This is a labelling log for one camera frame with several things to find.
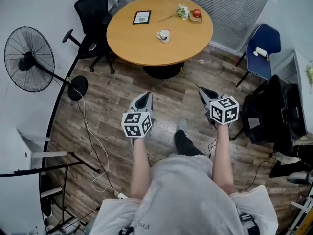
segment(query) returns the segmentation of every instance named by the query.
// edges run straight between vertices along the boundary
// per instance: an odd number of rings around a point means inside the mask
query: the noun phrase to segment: black table base
[[[143,66],[143,69],[153,78],[169,79],[178,75],[182,67],[184,67],[184,62],[166,66]]]

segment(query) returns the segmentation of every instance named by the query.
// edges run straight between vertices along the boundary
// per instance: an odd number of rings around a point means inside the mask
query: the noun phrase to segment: black strap
[[[119,231],[118,235],[129,235],[134,231],[134,228],[132,226],[123,228]]]
[[[250,214],[239,215],[240,221],[248,229],[249,235],[260,235],[260,229]]]

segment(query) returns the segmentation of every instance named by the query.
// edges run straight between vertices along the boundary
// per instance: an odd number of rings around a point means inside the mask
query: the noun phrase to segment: chair armrest
[[[62,40],[62,43],[65,43],[68,39],[71,39],[73,41],[73,43],[80,46],[80,43],[71,35],[72,32],[73,32],[73,30],[71,29],[67,32],[67,34],[65,34],[65,36]]]
[[[106,24],[108,24],[112,19],[112,15],[110,13],[106,14],[101,25],[104,26]]]

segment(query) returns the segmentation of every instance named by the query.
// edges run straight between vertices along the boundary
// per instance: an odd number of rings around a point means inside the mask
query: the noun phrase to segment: wooden floor
[[[130,102],[145,91],[152,91],[154,96],[153,118],[156,119],[151,137],[146,138],[147,153],[150,163],[165,158],[173,147],[173,134],[179,117],[188,120],[187,136],[203,153],[208,154],[208,145],[213,142],[216,132],[210,128],[205,117],[206,110],[198,96],[198,88],[188,79],[200,86],[217,90],[222,94],[232,95],[242,104],[261,80],[250,74],[238,87],[235,84],[246,72],[246,63],[235,67],[235,57],[221,50],[207,47],[201,54],[185,62],[183,74],[168,79],[156,80],[149,77],[142,67],[126,63],[119,58],[113,61],[115,75],[102,59],[90,73],[92,60],[80,60],[71,78],[83,75],[88,79],[89,87],[85,95],[86,115],[90,130],[99,137],[110,159],[108,176],[113,187],[118,192],[129,195],[132,171],[132,147],[121,128],[122,114]],[[237,121],[230,128],[230,134],[236,134],[241,128]],[[48,151],[73,151],[89,164],[101,168],[96,154],[90,147],[85,129],[83,115],[76,102],[71,102],[64,93],[59,104],[51,132],[52,142]],[[92,138],[93,145],[100,160],[107,166],[107,158],[100,144]],[[272,145],[257,146],[251,144],[244,135],[231,142],[230,154],[234,168],[234,179],[237,188],[244,189],[253,180],[257,166],[263,160],[268,160]],[[285,163],[289,158],[282,158]],[[47,165],[59,165],[73,162],[70,156],[65,158],[49,158]],[[268,177],[273,164],[262,163],[252,187],[265,184],[275,207],[279,231],[285,231],[293,221],[296,210],[289,207],[291,200],[296,200],[299,194],[307,194],[308,187],[301,187],[286,181],[286,178]],[[64,170],[49,172],[51,186],[62,186]],[[101,205],[103,199],[112,198],[112,191],[98,193],[91,187],[91,181],[98,176],[84,165],[77,165],[68,170],[65,204],[67,210],[76,217],[83,217]],[[106,176],[99,178],[95,185],[98,190],[109,185]],[[95,217],[95,211],[83,221],[88,222]]]

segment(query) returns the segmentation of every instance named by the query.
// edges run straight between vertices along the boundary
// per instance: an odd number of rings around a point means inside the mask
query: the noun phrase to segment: small tray
[[[190,20],[191,20],[191,21],[195,21],[195,22],[202,22],[202,16],[199,17],[199,18],[196,18],[196,17],[194,17],[194,16],[192,15],[192,12],[193,12],[193,10],[190,10],[190,11],[189,11],[189,18],[190,18]]]

